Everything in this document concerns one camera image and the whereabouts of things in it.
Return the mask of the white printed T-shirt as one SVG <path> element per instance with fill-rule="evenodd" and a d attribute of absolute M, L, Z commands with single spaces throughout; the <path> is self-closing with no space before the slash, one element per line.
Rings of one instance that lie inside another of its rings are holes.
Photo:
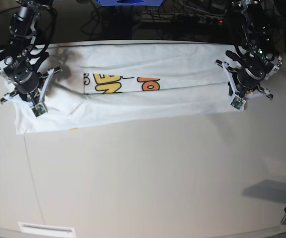
<path fill-rule="evenodd" d="M 233 111 L 228 79 L 216 60 L 232 45 L 106 44 L 49 49 L 41 69 L 56 66 L 35 117 L 15 104 L 17 134 L 117 122 Z"/>

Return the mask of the white label strip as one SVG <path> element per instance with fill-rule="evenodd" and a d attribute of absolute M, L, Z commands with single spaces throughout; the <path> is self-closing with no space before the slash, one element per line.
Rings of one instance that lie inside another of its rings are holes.
<path fill-rule="evenodd" d="M 74 228 L 48 226 L 19 222 L 19 228 L 22 233 L 31 235 L 40 235 L 57 238 L 73 238 L 76 237 Z"/>

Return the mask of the blue box at top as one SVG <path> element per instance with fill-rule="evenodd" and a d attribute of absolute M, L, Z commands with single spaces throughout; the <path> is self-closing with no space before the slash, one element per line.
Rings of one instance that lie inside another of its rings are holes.
<path fill-rule="evenodd" d="M 97 0 L 101 6 L 160 6 L 163 0 Z"/>

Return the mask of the power strip with red light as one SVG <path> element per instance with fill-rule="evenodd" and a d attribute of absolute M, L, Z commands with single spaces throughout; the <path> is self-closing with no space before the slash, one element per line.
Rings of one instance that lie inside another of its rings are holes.
<path fill-rule="evenodd" d="M 179 14 L 176 16 L 176 20 L 179 23 L 186 23 L 189 25 L 203 24 L 203 25 L 222 25 L 224 23 L 224 17 L 198 15 L 198 14 Z"/>

